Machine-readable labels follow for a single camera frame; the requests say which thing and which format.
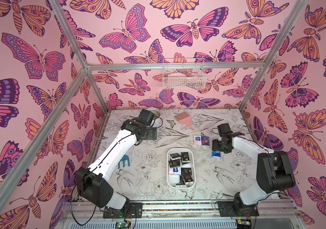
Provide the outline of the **pink blue floral tissue pack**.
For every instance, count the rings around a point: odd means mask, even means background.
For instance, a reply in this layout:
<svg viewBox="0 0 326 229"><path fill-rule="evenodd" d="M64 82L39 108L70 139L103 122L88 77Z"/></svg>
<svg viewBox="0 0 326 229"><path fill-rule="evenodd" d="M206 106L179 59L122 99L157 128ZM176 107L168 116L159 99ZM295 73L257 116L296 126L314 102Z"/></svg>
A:
<svg viewBox="0 0 326 229"><path fill-rule="evenodd" d="M201 135L194 135L194 146L202 146Z"/></svg>

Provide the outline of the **dark blue tissue pack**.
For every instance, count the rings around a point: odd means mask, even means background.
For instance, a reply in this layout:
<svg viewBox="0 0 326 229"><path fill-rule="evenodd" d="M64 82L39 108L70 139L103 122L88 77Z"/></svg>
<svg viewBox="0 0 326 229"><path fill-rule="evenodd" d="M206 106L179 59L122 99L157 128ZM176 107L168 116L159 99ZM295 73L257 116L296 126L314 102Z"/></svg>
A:
<svg viewBox="0 0 326 229"><path fill-rule="evenodd" d="M208 136L205 136L205 135L201 136L201 146L204 148L210 147L210 139Z"/></svg>

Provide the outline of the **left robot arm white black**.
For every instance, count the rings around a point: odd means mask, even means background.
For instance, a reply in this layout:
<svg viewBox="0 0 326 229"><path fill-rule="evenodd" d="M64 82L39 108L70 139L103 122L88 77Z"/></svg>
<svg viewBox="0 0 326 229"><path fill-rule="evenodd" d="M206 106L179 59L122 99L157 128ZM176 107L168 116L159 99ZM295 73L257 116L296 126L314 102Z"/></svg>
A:
<svg viewBox="0 0 326 229"><path fill-rule="evenodd" d="M127 119L123 122L116 138L102 155L88 168L78 169L76 192L80 197L98 208L109 207L123 210L129 206L130 200L114 191L109 184L109 179L127 151L148 138L153 131L154 118L154 113L143 109L138 117Z"/></svg>

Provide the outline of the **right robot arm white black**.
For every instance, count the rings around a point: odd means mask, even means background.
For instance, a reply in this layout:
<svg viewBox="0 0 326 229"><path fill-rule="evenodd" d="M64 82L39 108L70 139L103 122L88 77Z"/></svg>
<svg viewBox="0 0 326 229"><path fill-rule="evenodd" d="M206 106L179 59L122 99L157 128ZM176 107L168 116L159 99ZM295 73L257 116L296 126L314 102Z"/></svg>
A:
<svg viewBox="0 0 326 229"><path fill-rule="evenodd" d="M291 168L289 155L280 150L261 146L244 137L241 132L233 132L228 123L216 127L219 139L212 141L212 150L230 153L233 149L245 153L257 163L256 182L237 193L234 204L249 207L265 200L273 193L279 193L295 186L296 179Z"/></svg>

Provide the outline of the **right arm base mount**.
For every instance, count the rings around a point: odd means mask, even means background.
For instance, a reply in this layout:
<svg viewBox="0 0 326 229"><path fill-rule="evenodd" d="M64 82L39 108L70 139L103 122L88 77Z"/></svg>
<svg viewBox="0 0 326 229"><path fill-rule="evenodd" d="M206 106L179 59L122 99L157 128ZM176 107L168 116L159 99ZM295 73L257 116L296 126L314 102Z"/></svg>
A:
<svg viewBox="0 0 326 229"><path fill-rule="evenodd" d="M237 201L218 201L217 209L221 217L257 217L257 205L244 205Z"/></svg>

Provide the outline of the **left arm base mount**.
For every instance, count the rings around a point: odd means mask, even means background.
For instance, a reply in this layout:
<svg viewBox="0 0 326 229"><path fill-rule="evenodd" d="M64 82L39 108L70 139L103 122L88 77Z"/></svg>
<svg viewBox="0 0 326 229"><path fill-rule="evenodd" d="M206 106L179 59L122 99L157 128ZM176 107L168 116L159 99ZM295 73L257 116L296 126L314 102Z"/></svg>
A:
<svg viewBox="0 0 326 229"><path fill-rule="evenodd" d="M143 213L143 203L133 202L129 203L127 206L120 210L105 207L103 210L104 219L134 219L141 218Z"/></svg>

